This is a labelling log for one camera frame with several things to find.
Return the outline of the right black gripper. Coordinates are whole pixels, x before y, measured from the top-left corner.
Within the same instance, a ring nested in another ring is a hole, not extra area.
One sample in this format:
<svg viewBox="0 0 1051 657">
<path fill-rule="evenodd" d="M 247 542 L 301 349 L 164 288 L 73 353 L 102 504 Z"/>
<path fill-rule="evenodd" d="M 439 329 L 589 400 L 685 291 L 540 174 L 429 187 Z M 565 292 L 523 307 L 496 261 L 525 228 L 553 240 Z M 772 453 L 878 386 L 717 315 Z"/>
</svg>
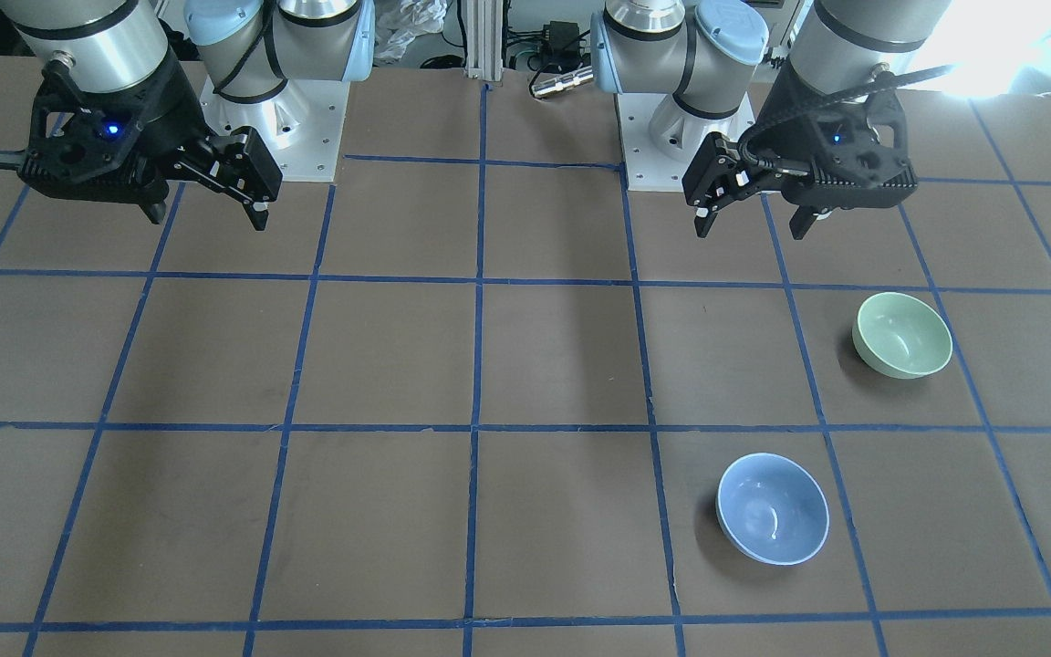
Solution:
<svg viewBox="0 0 1051 657">
<path fill-rule="evenodd" d="M 18 178 L 59 200 L 137 205 L 151 224 L 167 217 L 168 180 L 199 183 L 239 203 L 263 232 L 283 172 L 257 130 L 212 136 L 176 56 L 114 93 L 87 93 L 71 69 L 49 61 L 33 101 Z"/>
</svg>

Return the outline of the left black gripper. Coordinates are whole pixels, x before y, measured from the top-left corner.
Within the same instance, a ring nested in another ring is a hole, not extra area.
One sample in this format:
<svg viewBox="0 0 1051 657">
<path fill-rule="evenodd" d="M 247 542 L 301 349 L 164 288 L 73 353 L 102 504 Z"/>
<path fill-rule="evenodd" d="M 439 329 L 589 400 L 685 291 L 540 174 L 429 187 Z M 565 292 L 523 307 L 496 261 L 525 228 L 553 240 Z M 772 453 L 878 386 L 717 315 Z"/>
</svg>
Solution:
<svg viewBox="0 0 1051 657">
<path fill-rule="evenodd" d="M 708 237 L 722 209 L 779 190 L 797 205 L 791 237 L 804 240 L 834 209 L 891 208 L 918 191 L 897 75 L 881 71 L 863 99 L 825 104 L 792 63 L 776 76 L 756 117 L 754 163 L 724 134 L 706 134 L 682 176 L 695 233 Z"/>
</svg>

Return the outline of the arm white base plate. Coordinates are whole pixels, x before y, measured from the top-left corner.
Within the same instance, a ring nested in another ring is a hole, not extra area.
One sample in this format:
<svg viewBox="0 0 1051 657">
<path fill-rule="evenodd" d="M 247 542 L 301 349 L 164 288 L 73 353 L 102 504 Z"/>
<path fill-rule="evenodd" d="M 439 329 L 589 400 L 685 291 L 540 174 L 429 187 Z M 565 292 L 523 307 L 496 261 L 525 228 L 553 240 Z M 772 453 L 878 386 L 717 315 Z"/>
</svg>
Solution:
<svg viewBox="0 0 1051 657">
<path fill-rule="evenodd" d="M 632 192 L 681 194 L 683 176 L 706 136 L 719 132 L 738 141 L 754 125 L 748 95 L 733 115 L 720 120 L 685 111 L 669 93 L 620 93 L 616 107 Z"/>
<path fill-rule="evenodd" d="M 257 130 L 285 182 L 333 183 L 350 89 L 342 80 L 289 80 L 274 99 L 249 105 L 222 99 L 207 79 L 200 104 L 221 136 L 243 126 Z"/>
</svg>

